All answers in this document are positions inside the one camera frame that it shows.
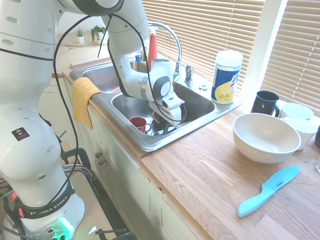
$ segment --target franka emika robot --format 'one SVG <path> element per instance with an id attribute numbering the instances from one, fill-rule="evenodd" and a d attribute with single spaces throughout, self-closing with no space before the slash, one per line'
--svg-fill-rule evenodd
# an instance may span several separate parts
<path id="1" fill-rule="evenodd" d="M 64 12 L 101 16 L 106 25 L 116 14 L 108 26 L 109 53 L 121 91 L 149 100 L 172 125 L 182 119 L 170 62 L 155 59 L 149 75 L 130 67 L 128 54 L 140 49 L 149 35 L 140 0 L 0 0 L 0 174 L 18 197 L 25 235 L 40 240 L 72 239 L 85 212 L 70 182 L 53 200 L 67 177 L 59 161 L 59 141 L 38 112 L 51 81 L 56 26 Z M 17 231 L 8 216 L 3 225 Z M 4 240 L 20 239 L 2 233 Z"/>

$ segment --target faucet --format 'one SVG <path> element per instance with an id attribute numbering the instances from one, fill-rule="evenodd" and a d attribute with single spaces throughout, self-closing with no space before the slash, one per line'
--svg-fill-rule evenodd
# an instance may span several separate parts
<path id="1" fill-rule="evenodd" d="M 190 66 L 188 63 L 185 63 L 183 61 L 180 61 L 177 63 L 185 65 L 185 79 L 184 82 L 188 85 L 188 86 L 192 86 L 193 84 L 193 80 L 192 80 L 192 76 L 194 74 L 194 68 L 192 66 Z"/>
<path id="2" fill-rule="evenodd" d="M 178 38 L 177 34 L 169 26 L 167 26 L 167 25 L 165 25 L 165 24 L 163 24 L 161 22 L 149 21 L 148 23 L 149 23 L 149 26 L 155 26 L 155 27 L 158 27 L 160 29 L 166 30 L 173 37 L 173 39 L 175 40 L 176 46 L 178 48 L 178 58 L 177 58 L 176 64 L 175 64 L 174 74 L 175 75 L 179 75 L 180 74 L 180 63 L 182 63 L 181 62 L 182 49 L 181 49 L 181 44 L 180 44 L 180 41 L 179 41 L 179 38 Z"/>

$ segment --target yellow label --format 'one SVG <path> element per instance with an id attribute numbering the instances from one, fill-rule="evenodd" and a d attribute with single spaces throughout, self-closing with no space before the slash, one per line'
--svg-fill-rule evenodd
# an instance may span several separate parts
<path id="1" fill-rule="evenodd" d="M 230 87 L 231 82 L 228 81 L 215 89 L 214 96 L 219 102 L 228 103 L 234 99 L 233 88 Z"/>

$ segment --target potted plant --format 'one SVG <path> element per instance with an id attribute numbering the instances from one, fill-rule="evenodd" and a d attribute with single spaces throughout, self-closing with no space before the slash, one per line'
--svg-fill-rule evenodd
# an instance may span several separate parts
<path id="1" fill-rule="evenodd" d="M 84 44 L 85 43 L 85 37 L 84 37 L 84 33 L 83 33 L 81 27 L 78 27 L 78 29 L 75 30 L 75 35 L 76 35 L 76 38 L 78 39 L 78 42 L 80 44 Z"/>
<path id="2" fill-rule="evenodd" d="M 91 28 L 91 37 L 92 37 L 92 42 L 95 41 L 95 37 L 96 37 L 96 43 L 100 45 L 102 38 L 104 37 L 104 34 L 106 32 L 106 27 L 100 27 L 98 25 L 94 26 L 93 28 Z M 108 41 L 108 35 L 106 33 L 104 39 L 103 39 L 103 45 L 107 44 Z"/>

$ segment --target window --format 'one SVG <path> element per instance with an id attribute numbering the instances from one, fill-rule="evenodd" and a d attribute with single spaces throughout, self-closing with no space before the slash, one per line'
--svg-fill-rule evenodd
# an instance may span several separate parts
<path id="1" fill-rule="evenodd" d="M 261 90 L 320 117 L 320 1 L 288 0 Z"/>
<path id="2" fill-rule="evenodd" d="M 265 0 L 142 0 L 149 21 L 161 22 L 178 35 L 182 60 L 200 76 L 213 78 L 219 51 L 243 54 L 237 85 L 240 94 L 246 76 Z M 158 52 L 176 61 L 172 37 L 157 31 Z"/>

